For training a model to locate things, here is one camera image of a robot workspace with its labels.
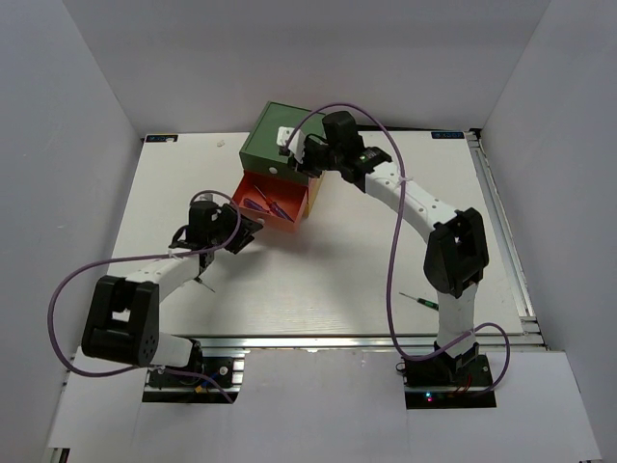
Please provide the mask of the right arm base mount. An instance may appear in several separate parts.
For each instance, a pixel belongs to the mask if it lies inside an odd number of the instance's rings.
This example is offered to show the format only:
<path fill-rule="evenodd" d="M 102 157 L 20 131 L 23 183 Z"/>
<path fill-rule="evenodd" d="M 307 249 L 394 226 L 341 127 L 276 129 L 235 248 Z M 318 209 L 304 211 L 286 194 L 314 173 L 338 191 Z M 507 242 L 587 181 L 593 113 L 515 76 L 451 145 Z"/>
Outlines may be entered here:
<path fill-rule="evenodd" d="M 453 376 L 435 359 L 427 362 L 401 360 L 396 370 L 403 378 L 408 410 L 496 408 L 495 392 L 484 393 L 493 384 L 486 355 L 479 355 Z"/>

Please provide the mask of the blue red screwdriver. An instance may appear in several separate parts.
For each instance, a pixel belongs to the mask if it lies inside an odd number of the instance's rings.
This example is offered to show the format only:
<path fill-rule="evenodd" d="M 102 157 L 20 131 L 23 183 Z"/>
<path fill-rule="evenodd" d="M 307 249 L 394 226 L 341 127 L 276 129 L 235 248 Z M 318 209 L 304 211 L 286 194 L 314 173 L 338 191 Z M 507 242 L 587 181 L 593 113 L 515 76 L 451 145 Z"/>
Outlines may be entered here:
<path fill-rule="evenodd" d="M 280 207 L 277 202 L 275 202 L 270 197 L 268 197 L 259 187 L 255 185 L 254 189 L 260 195 L 260 197 L 264 200 L 264 202 L 266 202 L 271 213 L 273 213 L 277 217 L 280 217 L 284 220 L 287 220 L 290 222 L 293 221 L 292 217 L 282 207 Z"/>
<path fill-rule="evenodd" d="M 255 210 L 261 213 L 266 213 L 269 214 L 270 211 L 268 209 L 266 209 L 264 206 L 262 206 L 261 204 L 257 203 L 256 201 L 250 199 L 250 198 L 244 198 L 243 199 L 243 206 L 245 206 L 246 208 L 249 208 L 251 210 Z"/>

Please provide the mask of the orange drawer box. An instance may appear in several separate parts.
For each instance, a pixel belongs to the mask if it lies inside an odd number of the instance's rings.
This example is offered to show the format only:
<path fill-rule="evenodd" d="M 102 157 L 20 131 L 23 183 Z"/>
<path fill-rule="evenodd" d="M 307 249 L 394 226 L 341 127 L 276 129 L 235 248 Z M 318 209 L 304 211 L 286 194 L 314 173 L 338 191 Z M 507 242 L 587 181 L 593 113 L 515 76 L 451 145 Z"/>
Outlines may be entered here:
<path fill-rule="evenodd" d="M 294 233 L 305 214 L 309 188 L 245 171 L 232 198 L 244 215 L 265 228 Z"/>

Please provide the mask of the green top drawer box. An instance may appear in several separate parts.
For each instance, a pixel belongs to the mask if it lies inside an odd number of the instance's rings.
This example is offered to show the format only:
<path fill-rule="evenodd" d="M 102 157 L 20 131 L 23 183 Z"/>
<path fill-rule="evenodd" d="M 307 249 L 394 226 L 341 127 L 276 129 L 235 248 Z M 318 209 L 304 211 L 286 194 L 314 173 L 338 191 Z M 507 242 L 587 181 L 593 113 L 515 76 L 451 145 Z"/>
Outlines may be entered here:
<path fill-rule="evenodd" d="M 243 170 L 308 186 L 309 177 L 287 166 L 277 144 L 279 128 L 294 129 L 308 113 L 305 108 L 268 101 L 239 151 Z"/>

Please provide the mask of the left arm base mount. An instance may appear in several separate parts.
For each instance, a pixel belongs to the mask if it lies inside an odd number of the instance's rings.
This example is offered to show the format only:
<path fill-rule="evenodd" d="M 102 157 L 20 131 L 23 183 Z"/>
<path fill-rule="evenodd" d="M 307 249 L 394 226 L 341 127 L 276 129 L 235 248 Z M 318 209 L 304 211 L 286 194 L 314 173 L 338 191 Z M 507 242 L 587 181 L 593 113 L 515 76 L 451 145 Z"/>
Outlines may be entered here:
<path fill-rule="evenodd" d="M 154 367 L 146 376 L 144 403 L 232 404 L 244 374 L 242 351 L 203 349 L 188 367 Z"/>

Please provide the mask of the yellow bottom drawer box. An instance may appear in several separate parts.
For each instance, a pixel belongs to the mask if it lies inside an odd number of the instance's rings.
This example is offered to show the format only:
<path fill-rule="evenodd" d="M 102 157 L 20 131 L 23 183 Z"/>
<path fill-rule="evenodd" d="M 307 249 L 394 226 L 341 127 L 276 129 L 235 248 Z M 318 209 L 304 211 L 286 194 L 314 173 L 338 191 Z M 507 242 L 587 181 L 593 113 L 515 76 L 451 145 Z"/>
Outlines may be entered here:
<path fill-rule="evenodd" d="M 308 200 L 304 212 L 304 217 L 308 218 L 316 201 L 319 189 L 323 183 L 325 176 L 322 175 L 319 178 L 312 178 L 308 183 Z"/>

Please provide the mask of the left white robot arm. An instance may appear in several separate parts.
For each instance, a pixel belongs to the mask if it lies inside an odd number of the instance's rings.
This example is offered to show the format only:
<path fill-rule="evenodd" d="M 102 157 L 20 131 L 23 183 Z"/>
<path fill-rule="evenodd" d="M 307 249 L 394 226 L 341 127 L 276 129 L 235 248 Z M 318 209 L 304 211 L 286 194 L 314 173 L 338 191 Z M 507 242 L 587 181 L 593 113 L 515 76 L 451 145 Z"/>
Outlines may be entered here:
<path fill-rule="evenodd" d="M 181 384 L 198 382 L 204 365 L 199 343 L 162 332 L 160 306 L 181 286 L 197 280 L 216 251 L 237 254 L 261 229 L 232 204 L 194 202 L 188 223 L 173 235 L 167 255 L 127 276 L 105 275 L 98 280 L 82 352 L 136 368 L 170 368 Z"/>

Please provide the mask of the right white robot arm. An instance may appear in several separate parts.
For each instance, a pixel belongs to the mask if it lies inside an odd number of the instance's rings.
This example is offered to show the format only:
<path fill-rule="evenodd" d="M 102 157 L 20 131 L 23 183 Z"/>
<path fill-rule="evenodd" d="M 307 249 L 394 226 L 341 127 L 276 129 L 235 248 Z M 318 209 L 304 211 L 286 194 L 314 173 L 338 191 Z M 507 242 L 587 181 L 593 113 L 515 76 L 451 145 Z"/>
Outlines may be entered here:
<path fill-rule="evenodd" d="M 423 272 L 437 292 L 439 328 L 434 353 L 437 376 L 455 385 L 467 377 L 478 356 L 473 328 L 474 305 L 489 263 L 482 215 L 442 202 L 404 173 L 400 154 L 389 155 L 365 145 L 354 117 L 338 111 L 322 120 L 321 136 L 299 127 L 280 127 L 277 144 L 288 166 L 309 177 L 338 172 L 364 194 L 396 212 L 398 224 L 409 224 L 426 244 Z"/>

